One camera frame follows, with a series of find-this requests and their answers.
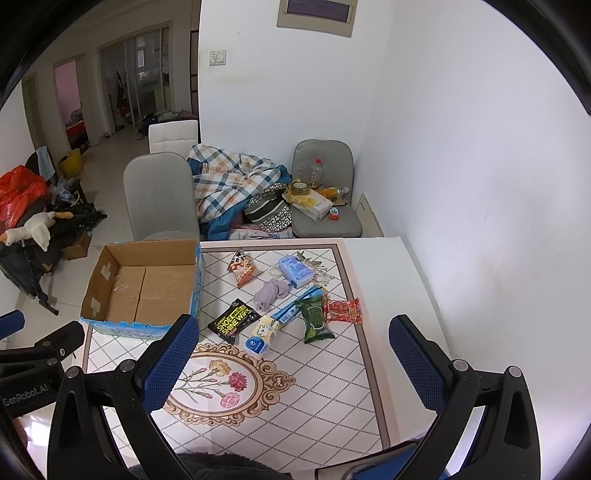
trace open cardboard box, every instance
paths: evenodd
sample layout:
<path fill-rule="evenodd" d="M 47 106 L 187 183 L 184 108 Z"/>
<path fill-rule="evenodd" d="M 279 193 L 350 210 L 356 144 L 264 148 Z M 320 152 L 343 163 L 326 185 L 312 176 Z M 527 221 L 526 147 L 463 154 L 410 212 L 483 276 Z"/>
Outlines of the open cardboard box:
<path fill-rule="evenodd" d="M 105 245 L 80 320 L 107 335 L 162 338 L 179 315 L 197 317 L 202 278 L 196 239 Z"/>

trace snack bag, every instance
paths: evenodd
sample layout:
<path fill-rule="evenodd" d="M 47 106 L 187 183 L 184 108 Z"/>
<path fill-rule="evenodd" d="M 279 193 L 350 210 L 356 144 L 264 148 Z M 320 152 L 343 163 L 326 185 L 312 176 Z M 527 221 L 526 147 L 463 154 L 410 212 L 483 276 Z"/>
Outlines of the snack bag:
<path fill-rule="evenodd" d="M 304 343 L 312 343 L 317 340 L 335 338 L 328 327 L 324 324 L 324 314 L 322 313 L 322 295 L 309 299 L 296 300 L 294 302 L 306 321 L 306 335 Z"/>
<path fill-rule="evenodd" d="M 242 287 L 248 281 L 255 277 L 256 268 L 251 264 L 251 259 L 246 255 L 242 249 L 234 254 L 230 264 L 228 265 L 228 271 L 233 272 L 236 275 L 236 286 Z"/>
<path fill-rule="evenodd" d="M 359 299 L 331 300 L 328 295 L 324 295 L 322 311 L 326 322 L 337 321 L 354 324 L 361 323 Z"/>
<path fill-rule="evenodd" d="M 246 351 L 255 355 L 262 355 L 269 348 L 269 344 L 280 327 L 281 324 L 277 320 L 264 315 L 255 323 L 252 336 L 248 338 L 244 345 Z"/>

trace gray chair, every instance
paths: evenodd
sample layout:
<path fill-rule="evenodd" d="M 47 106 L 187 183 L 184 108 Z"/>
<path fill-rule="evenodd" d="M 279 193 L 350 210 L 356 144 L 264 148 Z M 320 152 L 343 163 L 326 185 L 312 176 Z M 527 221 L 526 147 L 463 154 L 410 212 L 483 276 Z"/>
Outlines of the gray chair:
<path fill-rule="evenodd" d="M 336 140 L 304 140 L 294 151 L 292 177 L 305 180 L 314 160 L 320 158 L 324 167 L 324 185 L 327 187 L 348 187 L 344 200 L 351 201 L 353 189 L 353 154 L 343 142 Z M 361 223 L 355 210 L 347 204 L 339 209 L 339 220 L 325 216 L 315 222 L 305 213 L 291 207 L 291 228 L 300 238 L 357 238 L 361 236 Z"/>
<path fill-rule="evenodd" d="M 123 187 L 134 240 L 199 238 L 193 174 L 179 154 L 134 158 Z"/>

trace small carton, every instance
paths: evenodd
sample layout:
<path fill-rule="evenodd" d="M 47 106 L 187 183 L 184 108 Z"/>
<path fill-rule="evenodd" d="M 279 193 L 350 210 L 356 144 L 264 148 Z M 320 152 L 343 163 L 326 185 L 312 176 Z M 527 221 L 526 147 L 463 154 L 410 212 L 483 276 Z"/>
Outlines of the small carton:
<path fill-rule="evenodd" d="M 283 193 L 283 198 L 316 222 L 322 220 L 333 206 L 330 200 L 315 190 L 310 190 L 305 195 L 294 195 L 289 188 Z"/>
<path fill-rule="evenodd" d="M 61 249 L 61 254 L 66 260 L 76 260 L 78 258 L 87 257 L 91 238 L 92 237 L 86 230 L 82 230 L 76 235 L 76 240 L 73 244 Z"/>

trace table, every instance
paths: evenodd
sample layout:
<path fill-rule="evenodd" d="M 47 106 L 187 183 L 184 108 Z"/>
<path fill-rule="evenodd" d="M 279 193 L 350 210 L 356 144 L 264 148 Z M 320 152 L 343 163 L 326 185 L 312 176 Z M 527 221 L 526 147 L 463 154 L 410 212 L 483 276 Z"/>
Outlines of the table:
<path fill-rule="evenodd" d="M 385 335 L 389 320 L 406 313 L 427 338 L 449 351 L 402 240 L 204 242 L 202 247 L 206 260 L 199 316 L 202 339 L 165 409 L 152 414 L 176 451 L 240 453 L 278 470 L 297 472 L 356 459 L 428 429 L 434 413 L 423 408 L 389 347 Z M 233 274 L 227 272 L 229 257 L 238 248 L 251 254 L 262 272 L 242 289 L 234 287 Z M 282 255 L 296 251 L 327 267 L 334 277 L 327 285 L 331 295 L 360 297 L 363 325 L 333 322 L 335 340 L 304 345 L 303 321 L 296 318 L 275 338 L 263 363 L 248 364 L 240 348 L 222 342 L 207 324 L 236 298 L 252 304 L 254 293 L 270 278 L 269 269 Z M 276 302 L 270 313 L 296 294 Z M 112 369 L 126 356 L 137 358 L 147 346 L 141 340 L 107 338 L 97 332 L 87 340 L 84 355 L 78 358 L 84 359 L 89 372 Z M 214 395 L 226 391 L 217 393 L 207 383 L 186 388 L 195 385 L 187 379 L 198 380 L 199 375 L 215 380 L 218 375 L 209 375 L 212 362 L 228 376 L 220 380 L 228 382 L 232 374 L 234 380 L 245 378 L 235 404 L 218 405 L 219 397 Z M 249 400 L 242 402 L 240 396 Z M 134 463 L 114 410 L 107 409 L 107 417 L 126 461 Z"/>

